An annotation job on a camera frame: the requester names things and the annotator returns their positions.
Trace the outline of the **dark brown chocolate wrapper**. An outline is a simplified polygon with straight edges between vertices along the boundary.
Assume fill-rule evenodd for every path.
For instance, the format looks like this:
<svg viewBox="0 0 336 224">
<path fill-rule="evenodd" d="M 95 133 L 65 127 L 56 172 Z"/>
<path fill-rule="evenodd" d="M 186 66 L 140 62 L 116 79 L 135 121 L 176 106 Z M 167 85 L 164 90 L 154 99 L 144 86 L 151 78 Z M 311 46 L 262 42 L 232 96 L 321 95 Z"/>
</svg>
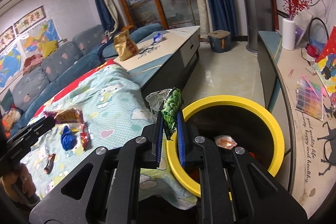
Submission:
<svg viewBox="0 0 336 224">
<path fill-rule="evenodd" d="M 56 157 L 56 153 L 52 153 L 50 155 L 48 155 L 48 158 L 47 158 L 47 164 L 44 168 L 44 172 L 46 174 L 50 174 L 53 167 L 54 167 L 54 160 L 55 160 L 55 157 Z"/>
</svg>

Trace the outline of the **clear orange bread bag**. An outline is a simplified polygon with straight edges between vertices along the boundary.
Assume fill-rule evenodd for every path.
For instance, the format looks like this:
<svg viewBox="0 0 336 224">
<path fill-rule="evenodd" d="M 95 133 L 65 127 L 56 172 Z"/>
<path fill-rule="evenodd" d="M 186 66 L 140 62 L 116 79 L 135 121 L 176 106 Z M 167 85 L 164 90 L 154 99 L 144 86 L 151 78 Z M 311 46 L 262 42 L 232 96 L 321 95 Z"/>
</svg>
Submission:
<svg viewBox="0 0 336 224">
<path fill-rule="evenodd" d="M 221 135 L 214 138 L 218 147 L 233 149 L 237 146 L 236 141 L 230 135 Z"/>
</svg>

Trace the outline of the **blue plastic bag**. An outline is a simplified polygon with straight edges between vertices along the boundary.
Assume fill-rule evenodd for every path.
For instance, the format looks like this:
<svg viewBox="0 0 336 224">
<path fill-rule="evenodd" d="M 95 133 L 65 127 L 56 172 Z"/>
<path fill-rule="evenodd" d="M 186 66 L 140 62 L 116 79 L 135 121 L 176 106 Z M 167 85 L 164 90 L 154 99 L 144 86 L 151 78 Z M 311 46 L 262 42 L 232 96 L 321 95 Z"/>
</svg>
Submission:
<svg viewBox="0 0 336 224">
<path fill-rule="evenodd" d="M 71 150 L 77 143 L 75 134 L 71 131 L 68 125 L 65 125 L 60 138 L 62 147 L 65 151 Z"/>
</svg>

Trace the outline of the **red foil chip bag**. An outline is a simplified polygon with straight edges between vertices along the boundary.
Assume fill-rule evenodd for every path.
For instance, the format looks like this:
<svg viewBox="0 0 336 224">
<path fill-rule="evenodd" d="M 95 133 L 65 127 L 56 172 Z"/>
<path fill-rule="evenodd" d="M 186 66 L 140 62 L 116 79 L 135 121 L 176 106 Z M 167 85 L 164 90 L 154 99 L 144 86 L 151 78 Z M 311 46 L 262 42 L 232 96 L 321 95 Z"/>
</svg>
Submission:
<svg viewBox="0 0 336 224">
<path fill-rule="evenodd" d="M 83 150 L 86 151 L 90 142 L 90 135 L 86 124 L 82 124 L 82 128 L 80 131 L 80 142 Z"/>
</svg>

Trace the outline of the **black green snack wrapper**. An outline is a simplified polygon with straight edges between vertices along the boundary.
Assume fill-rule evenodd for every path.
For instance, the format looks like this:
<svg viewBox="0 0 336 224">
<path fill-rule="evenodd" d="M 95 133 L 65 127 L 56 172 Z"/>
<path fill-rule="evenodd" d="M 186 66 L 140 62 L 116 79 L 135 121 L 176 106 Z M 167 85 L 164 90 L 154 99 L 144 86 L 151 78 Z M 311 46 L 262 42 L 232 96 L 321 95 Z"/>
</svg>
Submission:
<svg viewBox="0 0 336 224">
<path fill-rule="evenodd" d="M 156 122 L 161 113 L 166 139 L 170 140 L 177 128 L 177 114 L 182 109 L 183 99 L 179 88 L 163 89 L 152 92 L 145 98 L 149 104 L 151 118 Z"/>
</svg>

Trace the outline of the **yellow rimmed black trash bin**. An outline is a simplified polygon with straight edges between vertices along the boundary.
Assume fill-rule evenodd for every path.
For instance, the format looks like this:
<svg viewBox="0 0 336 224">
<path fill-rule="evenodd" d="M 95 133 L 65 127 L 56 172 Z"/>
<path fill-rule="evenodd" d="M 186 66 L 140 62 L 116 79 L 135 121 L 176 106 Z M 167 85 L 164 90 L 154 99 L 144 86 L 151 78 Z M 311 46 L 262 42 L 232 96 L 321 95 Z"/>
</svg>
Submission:
<svg viewBox="0 0 336 224">
<path fill-rule="evenodd" d="M 276 176 L 283 162 L 285 141 L 275 117 L 260 104 L 238 96 L 199 99 L 183 109 L 185 122 L 211 140 L 230 136 Z"/>
</svg>

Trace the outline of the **red blanket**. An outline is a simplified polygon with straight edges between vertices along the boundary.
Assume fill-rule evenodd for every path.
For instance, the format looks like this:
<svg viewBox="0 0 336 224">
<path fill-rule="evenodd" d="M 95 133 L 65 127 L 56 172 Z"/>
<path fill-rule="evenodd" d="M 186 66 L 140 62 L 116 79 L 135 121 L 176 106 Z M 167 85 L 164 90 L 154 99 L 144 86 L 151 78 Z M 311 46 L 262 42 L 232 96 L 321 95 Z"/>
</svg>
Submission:
<svg viewBox="0 0 336 224">
<path fill-rule="evenodd" d="M 55 94 L 52 98 L 50 98 L 48 101 L 46 101 L 38 110 L 35 112 L 33 118 L 36 118 L 47 106 L 50 106 L 53 102 L 56 102 L 63 98 L 65 95 L 67 95 L 69 92 L 74 90 L 78 85 L 87 79 L 88 77 L 92 76 L 94 73 L 98 72 L 99 70 L 107 67 L 108 65 L 116 65 L 117 63 L 114 62 L 114 60 L 108 60 L 104 64 L 88 71 L 87 73 L 84 73 L 82 76 L 80 76 L 78 79 L 74 80 L 72 83 L 67 85 L 65 88 L 63 88 L 60 92 Z"/>
</svg>

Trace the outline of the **blue grey sectional sofa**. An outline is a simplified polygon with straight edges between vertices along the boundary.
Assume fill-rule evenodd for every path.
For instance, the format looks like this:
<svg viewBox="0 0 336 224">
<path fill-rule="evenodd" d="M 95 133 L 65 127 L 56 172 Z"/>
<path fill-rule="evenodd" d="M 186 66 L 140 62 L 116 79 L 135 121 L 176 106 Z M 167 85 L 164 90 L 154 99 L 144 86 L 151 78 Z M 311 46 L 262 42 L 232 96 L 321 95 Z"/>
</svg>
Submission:
<svg viewBox="0 0 336 224">
<path fill-rule="evenodd" d="M 76 35 L 43 59 L 32 71 L 10 89 L 3 109 L 14 106 L 21 117 L 14 122 L 9 136 L 27 126 L 38 109 L 79 77 L 102 65 L 107 58 L 116 57 L 113 38 L 102 42 L 102 26 L 97 25 Z"/>
</svg>

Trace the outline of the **pile of clothes on sofa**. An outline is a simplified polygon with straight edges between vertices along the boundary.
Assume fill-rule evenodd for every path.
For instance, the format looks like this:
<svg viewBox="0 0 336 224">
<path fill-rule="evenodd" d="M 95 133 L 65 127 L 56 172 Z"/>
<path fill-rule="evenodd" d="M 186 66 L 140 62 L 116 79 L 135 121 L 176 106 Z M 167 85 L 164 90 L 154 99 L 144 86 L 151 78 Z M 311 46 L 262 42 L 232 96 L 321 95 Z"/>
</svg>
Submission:
<svg viewBox="0 0 336 224">
<path fill-rule="evenodd" d="M 23 74 L 25 75 L 33 71 L 36 67 L 41 65 L 42 61 L 43 56 L 41 54 L 32 55 L 26 58 L 25 63 L 23 65 Z"/>
</svg>

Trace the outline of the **framed calligraphy picture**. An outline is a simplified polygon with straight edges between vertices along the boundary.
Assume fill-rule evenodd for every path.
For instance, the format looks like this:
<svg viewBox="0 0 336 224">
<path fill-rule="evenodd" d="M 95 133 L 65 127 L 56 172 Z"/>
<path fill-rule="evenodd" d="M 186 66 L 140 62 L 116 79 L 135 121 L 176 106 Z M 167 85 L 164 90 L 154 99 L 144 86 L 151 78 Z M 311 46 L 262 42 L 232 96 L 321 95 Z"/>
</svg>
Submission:
<svg viewBox="0 0 336 224">
<path fill-rule="evenodd" d="M 17 35 L 23 34 L 29 28 L 33 27 L 40 21 L 46 18 L 45 9 L 43 6 L 40 6 L 33 11 L 29 12 L 21 19 L 14 23 L 14 30 Z"/>
<path fill-rule="evenodd" d="M 0 36 L 0 51 L 2 52 L 14 40 L 15 40 L 15 30 L 13 26 L 10 26 Z"/>
</svg>

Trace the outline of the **colourful bead tray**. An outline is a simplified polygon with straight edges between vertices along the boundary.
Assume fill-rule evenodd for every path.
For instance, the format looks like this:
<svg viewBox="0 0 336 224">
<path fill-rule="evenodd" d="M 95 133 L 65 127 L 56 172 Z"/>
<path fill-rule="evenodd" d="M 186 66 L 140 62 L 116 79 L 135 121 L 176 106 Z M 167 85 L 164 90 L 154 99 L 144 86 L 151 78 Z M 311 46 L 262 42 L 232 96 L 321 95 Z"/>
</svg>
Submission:
<svg viewBox="0 0 336 224">
<path fill-rule="evenodd" d="M 323 121 L 323 95 L 321 86 L 301 75 L 297 82 L 295 109 L 319 121 Z"/>
</svg>

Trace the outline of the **brown paper bag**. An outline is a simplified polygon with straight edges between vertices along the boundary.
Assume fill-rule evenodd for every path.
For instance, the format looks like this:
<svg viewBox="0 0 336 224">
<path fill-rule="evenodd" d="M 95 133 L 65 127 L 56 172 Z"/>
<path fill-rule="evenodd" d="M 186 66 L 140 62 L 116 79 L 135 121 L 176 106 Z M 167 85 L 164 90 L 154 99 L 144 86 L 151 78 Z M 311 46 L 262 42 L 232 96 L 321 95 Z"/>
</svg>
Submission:
<svg viewBox="0 0 336 224">
<path fill-rule="evenodd" d="M 137 44 L 130 37 L 129 30 L 119 32 L 115 35 L 113 46 L 120 61 L 126 61 L 139 53 Z"/>
</svg>

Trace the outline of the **blue storage box stool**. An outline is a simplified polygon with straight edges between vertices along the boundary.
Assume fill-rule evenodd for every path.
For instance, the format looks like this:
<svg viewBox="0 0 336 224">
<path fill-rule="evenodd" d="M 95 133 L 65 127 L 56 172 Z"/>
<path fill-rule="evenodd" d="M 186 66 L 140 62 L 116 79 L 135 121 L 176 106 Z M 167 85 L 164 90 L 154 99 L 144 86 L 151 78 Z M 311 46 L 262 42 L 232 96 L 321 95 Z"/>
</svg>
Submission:
<svg viewBox="0 0 336 224">
<path fill-rule="evenodd" d="M 231 33 L 224 30 L 210 32 L 207 35 L 210 47 L 215 53 L 224 53 L 232 49 Z"/>
</svg>

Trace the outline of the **colourful portrait painting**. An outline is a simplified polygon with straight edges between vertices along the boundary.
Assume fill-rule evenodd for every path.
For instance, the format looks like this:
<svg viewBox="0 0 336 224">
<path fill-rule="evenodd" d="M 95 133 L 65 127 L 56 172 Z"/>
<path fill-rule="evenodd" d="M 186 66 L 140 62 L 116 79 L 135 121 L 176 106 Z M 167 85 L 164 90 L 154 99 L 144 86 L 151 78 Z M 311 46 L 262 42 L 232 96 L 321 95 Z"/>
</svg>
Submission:
<svg viewBox="0 0 336 224">
<path fill-rule="evenodd" d="M 335 26 L 333 26 L 326 46 L 317 59 L 317 62 L 314 63 L 315 71 L 329 94 L 335 93 L 335 36 L 336 29 Z"/>
</svg>

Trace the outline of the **white vase red flowers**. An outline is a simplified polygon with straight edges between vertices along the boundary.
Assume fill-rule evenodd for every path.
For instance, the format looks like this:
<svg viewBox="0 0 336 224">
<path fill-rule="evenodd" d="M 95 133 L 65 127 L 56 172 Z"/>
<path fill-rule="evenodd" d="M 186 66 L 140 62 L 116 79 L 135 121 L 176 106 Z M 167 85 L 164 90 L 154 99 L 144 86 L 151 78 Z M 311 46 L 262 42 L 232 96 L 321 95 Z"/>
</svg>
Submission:
<svg viewBox="0 0 336 224">
<path fill-rule="evenodd" d="M 282 20 L 282 47 L 292 51 L 301 42 L 312 14 L 308 9 L 312 0 L 284 0 L 283 8 L 288 17 Z"/>
</svg>

